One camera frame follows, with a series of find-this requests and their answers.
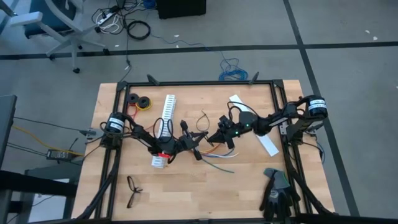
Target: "gray floor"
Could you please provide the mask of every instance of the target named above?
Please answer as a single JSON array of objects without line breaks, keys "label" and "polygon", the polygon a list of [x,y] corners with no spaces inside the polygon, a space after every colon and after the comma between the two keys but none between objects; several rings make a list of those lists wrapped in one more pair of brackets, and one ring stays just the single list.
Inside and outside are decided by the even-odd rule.
[{"label": "gray floor", "polygon": [[[290,0],[305,44],[395,41],[398,31],[397,1],[388,0]],[[85,23],[91,14],[106,7],[108,0],[87,0]],[[29,10],[22,1],[16,12]],[[174,35],[190,43],[207,46],[296,44],[283,1],[208,0],[204,16],[159,20],[157,12],[137,12],[135,19],[146,19],[155,35],[169,41]],[[126,35],[88,37],[124,50]],[[0,35],[0,55],[41,54],[54,41],[50,37],[27,40],[21,27],[6,27]],[[130,40],[129,49],[174,48],[149,37]],[[84,51],[100,49],[85,47]],[[394,179],[398,109],[398,47],[308,50],[308,56],[322,95],[326,98],[336,140],[354,192],[359,212],[367,217],[398,218],[398,196]],[[305,95],[312,89],[298,50],[242,50],[224,52],[236,57],[239,66],[261,79],[299,79]],[[147,54],[129,56],[133,71],[126,78],[143,82],[150,73],[161,81],[217,80],[221,72],[218,52]],[[100,83],[117,82],[124,75],[125,56],[80,57],[82,70],[74,74],[70,58],[0,60],[0,95],[18,96],[16,116],[61,125],[86,128],[90,125]],[[75,150],[83,152],[82,136],[73,131],[16,121],[48,144],[68,147],[79,137]],[[10,142],[45,152],[31,138],[12,130]],[[324,130],[320,142],[326,150],[324,169],[336,211],[349,214],[336,167]],[[4,170],[26,169],[55,164],[43,157],[7,149]]]}]

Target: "black tape roll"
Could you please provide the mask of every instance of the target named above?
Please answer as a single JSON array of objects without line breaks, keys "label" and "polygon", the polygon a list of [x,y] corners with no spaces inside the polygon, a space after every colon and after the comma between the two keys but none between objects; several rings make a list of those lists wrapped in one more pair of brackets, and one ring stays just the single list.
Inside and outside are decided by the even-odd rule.
[{"label": "black tape roll", "polygon": [[130,104],[134,104],[134,103],[138,102],[138,99],[139,99],[139,96],[137,94],[131,93],[129,95],[129,98],[127,99],[127,102]]},{"label": "black tape roll", "polygon": [[145,108],[147,108],[149,105],[150,105],[150,99],[149,99],[148,97],[143,96],[143,97],[140,97],[140,98],[138,99],[138,106],[139,106],[141,109],[145,109]]}]

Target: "white plastic strip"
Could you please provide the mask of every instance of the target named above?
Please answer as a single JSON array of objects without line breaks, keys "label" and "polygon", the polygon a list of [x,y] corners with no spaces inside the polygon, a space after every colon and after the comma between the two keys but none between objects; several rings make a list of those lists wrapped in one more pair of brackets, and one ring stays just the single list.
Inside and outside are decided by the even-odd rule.
[{"label": "white plastic strip", "polygon": [[[233,95],[229,98],[230,101],[232,102],[238,102],[238,103],[243,103],[241,101],[241,99],[237,96],[237,95]],[[242,111],[250,111],[249,108],[247,108],[246,106],[234,103],[234,106],[237,106],[238,108],[240,108]],[[264,146],[264,148],[266,149],[266,151],[268,152],[268,154],[270,156],[274,156],[276,155],[279,151],[278,148],[276,148],[276,146],[274,145],[274,143],[271,141],[271,139],[268,137],[268,135],[265,136],[258,136],[256,135],[257,138],[260,140],[260,143],[262,144],[262,146]]]},{"label": "white plastic strip", "polygon": [[[169,129],[167,127],[167,122],[169,120],[173,120],[175,108],[175,95],[166,95],[166,100],[164,101],[162,118],[164,123],[161,123],[159,126],[159,131],[157,133],[157,137],[170,137]],[[164,168],[166,165],[166,158],[160,156],[152,157],[152,166],[156,168]]]}]

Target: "glove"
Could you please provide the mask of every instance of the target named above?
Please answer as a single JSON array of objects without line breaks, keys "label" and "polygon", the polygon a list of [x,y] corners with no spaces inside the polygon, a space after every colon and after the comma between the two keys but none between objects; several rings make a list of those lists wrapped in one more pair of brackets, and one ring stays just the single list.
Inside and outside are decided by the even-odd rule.
[{"label": "glove", "polygon": [[264,212],[264,218],[267,222],[271,222],[275,214],[282,220],[290,217],[293,200],[298,202],[300,196],[287,182],[283,171],[268,168],[264,173],[271,178],[259,208]]}]

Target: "eyeglasses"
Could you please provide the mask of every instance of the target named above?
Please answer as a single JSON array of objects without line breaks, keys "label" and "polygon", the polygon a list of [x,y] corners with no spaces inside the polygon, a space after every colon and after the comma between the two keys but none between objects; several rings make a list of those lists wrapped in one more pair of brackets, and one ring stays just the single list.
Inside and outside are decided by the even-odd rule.
[{"label": "eyeglasses", "polygon": [[134,196],[135,194],[140,194],[142,192],[142,189],[140,189],[139,187],[136,187],[136,185],[134,184],[134,181],[132,180],[132,177],[127,176],[127,182],[129,183],[129,187],[132,191],[132,195],[130,197],[129,203],[127,204],[127,208],[131,208],[132,203],[134,202]]}]

